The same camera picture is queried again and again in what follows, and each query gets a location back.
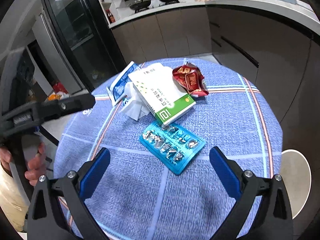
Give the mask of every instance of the blister pack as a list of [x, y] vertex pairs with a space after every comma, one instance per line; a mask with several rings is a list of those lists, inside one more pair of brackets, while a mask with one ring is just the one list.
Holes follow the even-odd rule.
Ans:
[[143, 131], [140, 142], [176, 175], [181, 174], [206, 143], [178, 124], [162, 128], [157, 121]]

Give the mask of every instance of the blue tablecloth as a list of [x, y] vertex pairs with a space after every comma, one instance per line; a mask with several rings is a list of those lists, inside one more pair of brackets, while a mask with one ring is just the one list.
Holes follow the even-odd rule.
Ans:
[[[186, 58], [161, 62], [172, 68]], [[55, 177], [78, 170], [101, 147], [111, 153], [107, 168], [92, 198], [85, 201], [101, 228], [114, 239], [208, 240], [228, 215], [235, 200], [228, 197], [209, 163], [209, 150], [218, 146], [227, 158], [257, 176], [279, 172], [282, 130], [269, 105], [238, 73], [224, 66], [196, 58], [210, 94], [176, 122], [204, 138], [207, 143], [180, 176], [171, 173], [139, 142], [139, 135], [154, 120], [152, 114], [138, 122], [112, 107], [106, 86], [93, 95], [93, 109], [74, 114], [59, 144]], [[239, 235], [248, 232], [259, 205], [254, 206]], [[64, 213], [79, 234], [70, 213]]]

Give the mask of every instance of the crumpled tissue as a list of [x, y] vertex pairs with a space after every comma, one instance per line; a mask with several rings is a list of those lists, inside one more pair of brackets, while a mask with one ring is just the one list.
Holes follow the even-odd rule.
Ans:
[[128, 102], [121, 109], [121, 113], [124, 113], [136, 121], [150, 113], [150, 110], [134, 89], [132, 82], [125, 84], [124, 94], [127, 96]]

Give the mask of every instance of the finger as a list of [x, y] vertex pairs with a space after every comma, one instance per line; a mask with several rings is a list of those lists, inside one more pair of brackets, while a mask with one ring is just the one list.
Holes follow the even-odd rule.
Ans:
[[39, 169], [26, 171], [24, 176], [28, 180], [37, 180], [41, 175], [44, 175], [46, 171], [45, 164], [42, 164]]
[[28, 167], [31, 170], [38, 169], [45, 160], [45, 153], [37, 153], [36, 156], [28, 162]]
[[12, 155], [6, 147], [0, 148], [0, 158], [3, 162], [9, 163], [12, 161]]
[[37, 184], [38, 180], [37, 179], [33, 179], [33, 180], [30, 180], [29, 183], [32, 185], [32, 186], [35, 186]]
[[1, 160], [1, 163], [2, 163], [2, 166], [4, 167], [5, 170], [11, 171], [9, 163], [7, 163], [7, 162], [5, 162], [3, 160]]
[[44, 152], [45, 152], [45, 144], [44, 144], [44, 142], [41, 142], [39, 144], [38, 152], [41, 153], [41, 154], [44, 154]]

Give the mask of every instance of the metal screw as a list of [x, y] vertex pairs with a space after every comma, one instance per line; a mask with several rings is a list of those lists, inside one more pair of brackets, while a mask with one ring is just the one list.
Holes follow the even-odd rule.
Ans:
[[246, 177], [250, 178], [250, 177], [252, 177], [253, 173], [252, 173], [252, 171], [246, 170], [246, 171], [244, 171], [244, 175]]
[[39, 177], [39, 181], [40, 181], [40, 182], [44, 182], [44, 181], [45, 181], [45, 176], [44, 176], [44, 175], [41, 175], [41, 176]]
[[77, 173], [75, 171], [69, 171], [67, 176], [69, 179], [72, 179]]
[[282, 177], [281, 177], [280, 174], [276, 174], [276, 175], [275, 175], [275, 179], [276, 179], [277, 181], [281, 181], [281, 180], [282, 180]]

